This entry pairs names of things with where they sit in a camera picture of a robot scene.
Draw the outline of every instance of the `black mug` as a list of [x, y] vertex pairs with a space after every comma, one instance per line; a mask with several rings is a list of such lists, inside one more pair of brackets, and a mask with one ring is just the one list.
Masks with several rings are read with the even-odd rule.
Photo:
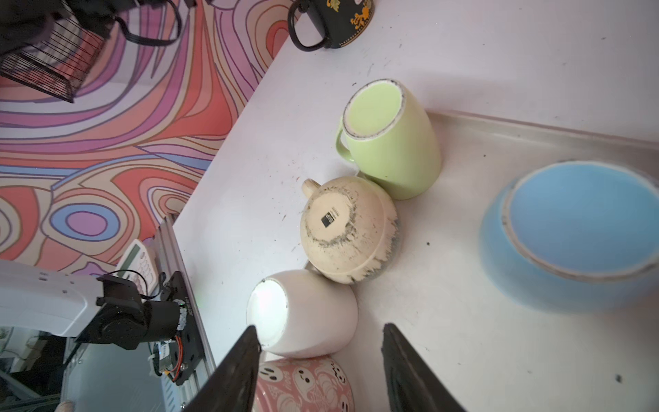
[[[295, 33], [295, 12], [309, 18], [323, 36], [314, 45], [300, 43]], [[373, 0], [295, 0], [289, 9], [288, 26], [295, 47], [314, 51], [321, 47], [338, 49], [353, 41], [368, 26], [373, 16]]]

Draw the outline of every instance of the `light green mug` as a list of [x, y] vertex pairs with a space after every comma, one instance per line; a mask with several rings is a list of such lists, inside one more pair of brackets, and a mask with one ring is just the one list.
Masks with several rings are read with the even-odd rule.
[[397, 200], [426, 191], [442, 169], [440, 143], [426, 111], [391, 79], [368, 83], [350, 99], [336, 150]]

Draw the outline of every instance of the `green mug handle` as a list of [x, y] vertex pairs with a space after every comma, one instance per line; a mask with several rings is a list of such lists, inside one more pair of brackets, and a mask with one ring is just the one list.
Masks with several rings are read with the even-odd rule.
[[341, 135], [343, 134], [343, 116], [339, 122], [339, 131], [336, 134], [336, 151], [339, 152], [339, 155], [346, 159], [348, 162], [355, 162], [353, 155], [350, 154], [350, 150], [341, 143]]

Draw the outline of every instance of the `colorful patterned wall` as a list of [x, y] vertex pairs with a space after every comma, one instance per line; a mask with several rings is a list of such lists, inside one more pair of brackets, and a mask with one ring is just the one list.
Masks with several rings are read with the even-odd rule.
[[[0, 78], [0, 258], [110, 270], [180, 212], [288, 37], [291, 0], [181, 1], [181, 40], [144, 47], [117, 27], [75, 104]], [[173, 12], [127, 16], [169, 37]]]

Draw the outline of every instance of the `wire basket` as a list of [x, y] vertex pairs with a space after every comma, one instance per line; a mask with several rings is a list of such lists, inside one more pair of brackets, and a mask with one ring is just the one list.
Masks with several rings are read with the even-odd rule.
[[0, 57], [0, 75], [73, 103], [104, 45], [73, 17], [57, 20], [48, 40]]

